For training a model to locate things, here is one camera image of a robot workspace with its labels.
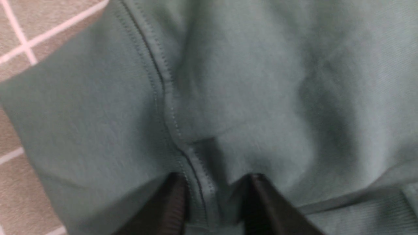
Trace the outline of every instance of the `grout line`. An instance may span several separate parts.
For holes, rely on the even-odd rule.
[[[90,7],[89,9],[79,13],[78,15],[74,16],[73,18],[65,21],[64,23],[52,28],[51,30],[48,30],[47,32],[40,34],[38,36],[36,36],[35,38],[33,38],[32,40],[29,41],[29,46],[33,47],[37,44],[39,44],[40,42],[68,29],[69,27],[77,24],[78,22],[84,20],[85,18],[93,15],[94,13],[98,12],[99,10],[103,9],[106,7],[107,3],[109,2],[109,0],[103,0],[101,2],[99,2],[98,4]]]
[[[24,153],[25,153],[25,150],[22,147],[14,150],[14,151],[11,151],[10,153],[0,157],[0,165],[12,160],[15,157],[18,157],[18,156],[20,156]]]
[[[82,21],[83,19],[85,19],[85,18],[93,15],[94,13],[98,12],[99,10],[105,8],[108,2],[109,2],[109,0],[103,0],[103,1],[99,2],[98,4],[90,7],[89,9],[79,13],[78,15],[74,16],[73,18],[70,18],[69,20],[65,21],[64,23],[46,31],[43,34],[40,34],[40,35],[36,36],[35,38],[33,38],[32,40],[30,40],[28,42],[28,47],[32,48],[32,47],[38,45],[39,43],[47,40],[48,38],[51,38],[51,37],[55,36],[56,34],[70,28],[74,24],[77,24],[78,22]],[[23,45],[20,45],[20,46],[14,48],[10,52],[0,56],[0,64],[7,62],[11,58],[17,56],[18,54],[20,54],[24,51],[25,51],[25,47]]]
[[[19,26],[19,22],[16,19],[16,16],[13,14],[12,8],[10,7],[8,0],[0,0],[0,2],[3,5],[4,12],[6,13],[7,18],[9,19],[16,36],[22,44],[23,50],[26,53],[29,62],[31,63],[31,65],[35,65],[38,62],[38,60],[36,59],[32,49],[29,47],[28,41],[26,40],[26,37],[23,34],[22,28],[20,28]]]
[[[65,227],[63,226],[63,227],[59,227],[59,228],[55,229],[52,232],[47,233],[46,235],[63,235],[66,232],[67,232],[67,230],[65,230]]]
[[[20,53],[22,53],[22,52],[24,52],[24,51],[25,51],[25,49],[23,48],[23,46],[22,46],[22,45],[20,45],[20,46],[18,46],[18,47],[16,47],[16,48],[14,48],[13,50],[9,51],[8,53],[6,53],[6,54],[4,54],[4,55],[2,55],[2,56],[0,57],[0,64],[3,64],[3,63],[5,63],[5,62],[7,62],[7,61],[8,61],[8,60],[10,60],[11,58],[13,58],[13,57],[15,57],[15,56],[19,55]]]
[[[3,230],[3,227],[0,225],[0,235],[6,235],[6,233]]]

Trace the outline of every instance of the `stitching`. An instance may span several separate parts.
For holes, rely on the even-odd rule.
[[[148,25],[148,27],[150,28],[150,30],[151,30],[151,33],[153,34],[153,35],[155,35],[155,31],[154,31],[154,29],[151,27],[151,24],[148,22],[148,19],[145,17],[145,14],[144,14],[144,12],[142,11],[142,8],[138,5],[138,2],[136,2],[136,1],[134,1],[134,4],[135,4],[135,6],[138,8],[138,10],[140,11],[140,13],[141,13],[141,15],[143,16],[143,18],[144,18],[144,20],[145,20],[145,22],[146,22],[146,24]],[[155,39],[155,41],[157,42],[157,45],[158,45],[158,47],[159,47],[159,49],[162,51],[162,49],[161,49],[161,46],[160,46],[160,43],[159,43],[159,41],[158,41],[158,39],[157,38],[154,38]],[[167,65],[167,62],[166,62],[166,58],[165,58],[165,56],[162,54],[162,59],[164,60],[164,64],[165,64],[165,66],[167,67],[167,70],[168,70],[168,72],[169,72],[169,74],[170,74],[170,76],[171,76],[171,71],[170,71],[170,68],[168,67],[168,65]],[[178,132],[178,134],[179,134],[179,137],[181,137],[181,133],[179,132],[179,129],[178,129],[178,125],[177,125],[177,122],[176,121],[174,121],[174,125],[176,126],[176,130],[177,130],[177,132]],[[185,176],[185,178],[186,178],[186,181],[187,181],[187,184],[189,185],[189,189],[191,190],[191,183],[190,183],[190,180],[189,180],[189,178],[188,178],[188,176],[187,176],[187,174],[186,174],[186,172],[185,172],[185,170],[184,170],[184,166],[183,166],[183,164],[181,163],[181,161],[176,157],[176,160],[177,160],[177,162],[179,163],[179,165],[180,165],[180,167],[181,167],[181,170],[182,170],[182,172],[183,172],[183,175]],[[196,201],[196,199],[194,198],[194,196],[193,196],[193,194],[191,193],[190,194],[190,197],[191,197],[191,199],[192,199],[192,202],[194,203],[194,204],[197,204],[197,201]]]
[[[122,3],[122,1],[123,0],[120,0],[120,3],[123,5],[123,7],[125,8],[125,10],[126,11],[128,11],[128,9],[127,9],[127,7]],[[121,17],[121,15],[120,14],[116,14],[117,15],[117,17],[118,17],[118,19],[119,19],[119,21],[121,21],[121,23],[123,24],[123,26],[125,27],[125,29],[126,29],[126,31],[128,32],[128,34],[129,34],[129,36],[130,36],[130,38],[131,38],[131,40],[133,40],[133,42],[134,42],[134,44],[135,44],[135,49],[136,49],[136,51],[138,52],[138,54],[140,55],[140,57],[141,57],[141,60],[142,61],[145,61],[145,59],[144,59],[144,56],[143,56],[143,54],[142,53],[140,53],[140,46],[139,46],[139,44],[137,43],[137,41],[136,41],[136,39],[135,39],[135,36],[133,36],[133,34],[132,34],[132,31],[129,29],[129,27],[127,26],[127,24],[126,24],[126,22],[122,19],[122,17]],[[155,86],[155,83],[154,83],[154,81],[153,81],[153,79],[151,78],[151,74],[150,74],[150,72],[149,72],[149,69],[148,69],[148,66],[145,64],[145,63],[142,63],[143,65],[144,65],[144,68],[145,68],[145,71],[147,72],[147,76],[148,76],[148,79],[149,79],[149,81],[150,81],[150,83],[151,83],[151,86],[152,86],[152,89],[153,89],[153,96],[154,96],[154,103],[155,103],[155,109],[158,111],[158,100],[157,100],[157,91],[156,91],[156,86]],[[190,180],[189,180],[189,178],[188,178],[188,176],[187,176],[187,174],[186,174],[186,172],[185,172],[185,170],[184,170],[184,165],[181,163],[181,161],[180,161],[180,159],[178,158],[178,156],[177,156],[177,153],[175,153],[174,151],[173,151],[173,148],[171,147],[171,145],[168,143],[168,140],[167,140],[167,138],[166,138],[166,131],[164,130],[164,128],[162,127],[162,128],[160,128],[160,132],[163,134],[163,136],[164,136],[164,142],[166,143],[166,146],[169,148],[169,150],[170,150],[170,152],[172,152],[172,154],[173,154],[173,156],[174,156],[174,158],[175,158],[175,160],[177,161],[177,163],[179,164],[179,166],[180,166],[180,168],[181,168],[181,172],[182,172],[182,174],[184,175],[184,177],[186,178],[186,182],[187,182],[187,184],[189,185],[189,188],[191,188],[190,187]],[[191,200],[192,200],[192,202],[193,203],[195,203],[196,204],[196,200],[195,200],[195,198],[194,198],[194,196],[191,194]]]
[[[126,7],[124,6],[124,4],[122,3],[122,0],[120,0],[120,4],[122,5],[122,7],[124,7],[124,8],[125,8],[125,10],[127,10],[127,9],[126,9]],[[150,84],[151,84],[151,87],[152,87],[152,89],[153,89],[153,97],[154,97],[154,105],[155,105],[155,109],[158,111],[158,99],[157,99],[157,96],[158,96],[158,95],[157,95],[157,89],[156,89],[155,83],[154,83],[154,81],[153,81],[153,79],[152,79],[152,77],[151,77],[151,73],[150,73],[150,71],[149,71],[149,68],[148,68],[148,66],[146,65],[146,63],[144,63],[144,61],[145,61],[145,57],[144,57],[144,55],[143,55],[143,54],[141,53],[141,51],[140,51],[140,45],[138,44],[138,41],[136,40],[135,36],[133,35],[132,30],[129,28],[129,26],[127,25],[127,23],[126,23],[126,22],[125,22],[125,20],[123,19],[123,17],[122,17],[119,13],[115,13],[115,15],[116,15],[116,17],[118,18],[118,20],[122,23],[122,25],[123,25],[123,27],[125,28],[125,30],[127,31],[128,35],[129,35],[129,37],[130,37],[130,39],[133,41],[133,43],[134,43],[134,45],[135,45],[135,49],[136,49],[136,51],[138,52],[138,54],[139,54],[139,56],[140,56],[140,59],[141,59],[142,64],[143,64],[143,66],[144,66],[144,69],[145,69],[145,71],[146,71],[146,73],[147,73],[148,80],[149,80],[149,82],[150,82]],[[184,166],[183,166],[183,164],[181,163],[181,161],[178,159],[177,154],[173,152],[173,149],[172,149],[172,148],[170,147],[170,145],[168,144],[168,140],[167,140],[167,138],[165,137],[166,135],[165,135],[165,131],[163,130],[163,128],[160,128],[160,132],[163,134],[163,136],[164,136],[164,142],[165,142],[165,143],[166,143],[166,145],[168,146],[169,150],[172,152],[172,154],[173,154],[174,158],[176,159],[177,163],[180,165],[181,171],[182,171],[183,175],[185,176],[187,183],[190,185],[190,183],[189,183],[189,179],[188,179],[188,177],[187,177],[187,175],[186,175],[186,172],[185,172],[185,170],[184,170]]]
[[[134,4],[135,4],[135,6],[137,7],[137,9],[139,10],[139,12],[141,13],[142,17],[144,18],[145,23],[146,23],[146,24],[147,24],[147,26],[150,28],[151,33],[152,33],[153,35],[155,35],[155,31],[154,31],[153,27],[152,27],[152,26],[151,26],[151,24],[149,23],[148,19],[147,19],[147,18],[146,18],[146,16],[145,16],[145,13],[143,12],[142,8],[139,6],[138,2],[137,2],[137,1],[134,1]],[[163,63],[164,63],[164,65],[165,65],[166,69],[167,69],[167,72],[168,72],[168,74],[169,74],[169,76],[170,76],[170,82],[171,82],[171,84],[174,84],[174,78],[173,78],[173,75],[172,75],[172,73],[171,73],[171,69],[170,69],[170,67],[168,66],[168,63],[167,63],[167,60],[166,60],[166,56],[164,55],[164,51],[162,50],[161,44],[160,44],[160,42],[159,42],[158,38],[157,38],[157,37],[155,37],[155,36],[154,36],[154,40],[155,40],[155,42],[156,42],[156,44],[157,44],[158,48],[160,49],[161,58],[162,58]],[[175,116],[175,112],[174,112],[173,99],[171,99],[171,108],[170,108],[170,110],[171,110],[171,117],[172,117],[172,119],[173,119],[174,127],[175,127],[175,129],[176,129],[176,133],[177,133],[177,135],[178,135],[178,138],[179,138],[179,140],[180,140],[180,141],[182,141],[183,143],[186,143],[186,142],[184,141],[184,139],[182,138],[182,134],[181,134],[180,128],[178,127],[178,123],[177,123],[176,116]],[[204,165],[203,165],[203,162],[201,161],[201,159],[200,159],[199,157],[197,157],[197,158],[198,158],[198,160],[199,160],[200,164],[202,165],[202,168],[203,168],[203,170],[204,170],[204,173],[205,173],[206,178],[208,178],[208,179],[209,179],[209,175],[208,175],[208,173],[207,173],[206,169],[203,167],[203,166],[204,166]],[[212,185],[212,183],[211,183],[210,181],[208,181],[208,185],[209,185],[209,190],[210,190],[211,195],[214,195],[214,194],[213,194],[213,185]],[[201,195],[202,195],[202,201],[203,201],[203,203],[204,203],[204,202],[205,202],[205,200],[204,200],[204,197],[203,197],[203,193],[202,193],[201,189],[199,189],[199,190],[200,190],[200,193],[201,193]]]

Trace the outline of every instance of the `seam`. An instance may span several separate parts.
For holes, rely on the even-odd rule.
[[[138,2],[137,2],[137,1],[133,1],[133,3],[134,3],[134,5],[137,7],[137,9],[139,10],[139,13],[140,13],[140,14],[141,14],[141,16],[143,17],[143,19],[144,19],[144,21],[145,21],[146,25],[150,28],[150,32],[154,35],[153,39],[155,40],[155,42],[156,42],[156,44],[157,44],[157,46],[158,46],[158,49],[160,50],[161,59],[163,60],[163,63],[164,63],[164,65],[165,65],[165,67],[166,67],[166,70],[167,70],[167,72],[168,72],[170,83],[173,85],[173,84],[174,84],[174,78],[173,78],[173,75],[172,75],[171,69],[170,69],[170,67],[168,66],[167,59],[166,59],[166,56],[165,56],[164,51],[163,51],[163,49],[162,49],[161,43],[160,43],[159,39],[156,37],[156,35],[155,35],[155,31],[154,31],[154,29],[153,29],[152,25],[150,24],[149,20],[148,20],[148,19],[147,19],[147,17],[145,16],[145,13],[144,13],[143,9],[139,6],[139,4],[138,4]],[[176,134],[177,134],[177,136],[178,136],[179,140],[180,140],[180,141],[181,141],[181,142],[182,142],[185,146],[189,147],[189,148],[190,148],[191,150],[193,150],[193,152],[194,152],[194,149],[193,149],[191,146],[188,146],[188,145],[186,144],[186,142],[184,141],[184,139],[182,138],[182,134],[181,134],[181,131],[180,131],[180,128],[179,128],[179,126],[178,126],[178,123],[177,123],[177,120],[176,120],[176,116],[175,116],[174,105],[173,105],[173,99],[171,99],[170,106],[171,106],[171,107],[170,107],[170,110],[171,110],[171,118],[172,118],[172,120],[173,120],[174,127],[175,127],[175,130],[176,130]],[[206,169],[205,169],[205,167],[204,167],[204,165],[203,165],[203,162],[201,161],[201,159],[200,159],[199,157],[197,157],[197,159],[199,160],[199,162],[200,162],[200,164],[201,164],[201,166],[202,166],[202,169],[205,171],[205,177],[206,177],[207,179],[210,179],[210,178],[209,178],[209,176],[208,176],[208,173],[207,173],[207,171],[206,171]],[[204,196],[203,196],[201,183],[200,183],[200,181],[199,181],[199,178],[197,177],[196,170],[194,169],[193,165],[192,165],[192,164],[190,164],[190,165],[191,165],[192,170],[195,172],[195,177],[196,177],[196,181],[198,182],[198,185],[199,185],[199,193],[200,193],[200,195],[201,195],[201,199],[202,199],[202,202],[203,202],[203,207],[204,207],[205,212],[207,212],[207,211],[206,211],[206,203],[205,203],[205,198],[204,198]],[[208,180],[208,185],[209,185],[209,187],[210,187],[210,189],[209,189],[209,190],[210,190],[211,197],[213,197],[213,185],[212,185],[212,183],[210,182],[210,180]]]
[[[124,5],[124,3],[122,2],[122,0],[120,0],[120,4],[122,5],[122,7],[129,13],[129,10],[127,9],[127,7]],[[145,57],[144,57],[144,55],[143,55],[143,53],[140,51],[140,45],[139,45],[139,43],[138,43],[138,41],[136,40],[136,38],[135,38],[135,36],[133,35],[133,33],[132,33],[132,30],[129,28],[129,26],[127,25],[127,23],[126,23],[126,21],[123,19],[123,17],[121,16],[121,14],[120,13],[115,13],[115,15],[116,15],[116,18],[121,22],[121,24],[123,25],[123,27],[125,28],[125,30],[126,30],[126,32],[128,33],[128,35],[129,35],[129,38],[131,39],[131,41],[134,43],[134,45],[135,45],[135,50],[137,51],[137,53],[139,54],[139,56],[140,56],[140,60],[141,60],[141,64],[144,66],[144,69],[145,69],[145,72],[147,73],[147,77],[148,77],[148,80],[149,80],[149,82],[150,82],[150,84],[151,84],[151,87],[152,87],[152,89],[153,89],[153,98],[154,98],[154,108],[155,108],[155,110],[157,111],[157,113],[156,113],[156,116],[157,116],[157,118],[158,118],[158,122],[161,124],[161,118],[158,116],[158,95],[157,95],[157,89],[156,89],[156,86],[155,86],[155,83],[154,83],[154,81],[153,81],[153,79],[152,79],[152,76],[151,76],[151,73],[150,73],[150,70],[149,70],[149,68],[148,68],[148,65],[145,63]],[[189,179],[188,179],[188,177],[187,177],[187,175],[186,175],[186,172],[185,172],[185,170],[184,170],[184,166],[183,166],[183,164],[181,163],[181,161],[178,159],[178,157],[177,157],[177,154],[173,151],[173,149],[170,147],[170,144],[168,143],[168,139],[166,138],[166,133],[165,133],[165,131],[164,131],[164,129],[163,128],[160,128],[160,132],[163,134],[163,138],[164,138],[164,143],[166,144],[166,146],[168,147],[168,150],[173,154],[173,156],[174,156],[174,158],[175,158],[175,160],[177,161],[177,163],[179,164],[179,166],[180,166],[180,169],[181,169],[181,171],[182,171],[182,174],[184,175],[184,177],[186,178],[186,181],[187,181],[187,184],[190,184],[189,183]]]

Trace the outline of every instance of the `tiled floor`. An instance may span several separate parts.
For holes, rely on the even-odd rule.
[[[35,65],[101,15],[108,0],[0,0],[0,82]],[[63,235],[0,104],[0,235]]]

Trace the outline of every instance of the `floor tile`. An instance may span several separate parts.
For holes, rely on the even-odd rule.
[[[30,66],[31,64],[29,63],[26,54],[22,53],[13,57],[9,61],[0,64],[0,82],[23,72]]]
[[[19,147],[19,137],[4,110],[0,107],[0,157]]]
[[[9,0],[28,40],[76,16],[101,0]]]
[[[52,38],[36,45],[33,47],[33,52],[36,58],[41,61],[45,59],[48,55],[62,46],[65,42],[67,42],[71,37],[85,29],[87,26],[91,25],[92,23],[96,22],[99,17],[102,15],[103,11],[99,11],[96,14],[87,17],[81,22],[73,25],[72,27],[66,29],[65,31],[58,33]]]
[[[0,56],[20,45],[9,19],[0,4]]]
[[[7,235],[45,235],[61,226],[25,155],[0,165],[0,198]]]

